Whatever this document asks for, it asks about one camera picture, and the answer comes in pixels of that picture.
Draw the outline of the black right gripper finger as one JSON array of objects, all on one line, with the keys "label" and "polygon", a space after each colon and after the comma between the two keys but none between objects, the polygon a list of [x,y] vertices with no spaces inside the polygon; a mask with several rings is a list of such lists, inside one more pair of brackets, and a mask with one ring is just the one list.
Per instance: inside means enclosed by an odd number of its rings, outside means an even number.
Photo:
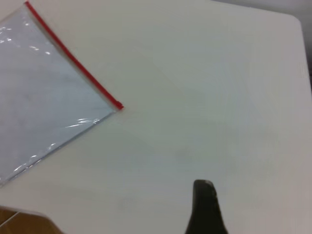
[{"label": "black right gripper finger", "polygon": [[193,202],[187,234],[226,234],[217,192],[209,180],[197,179],[193,183]]}]

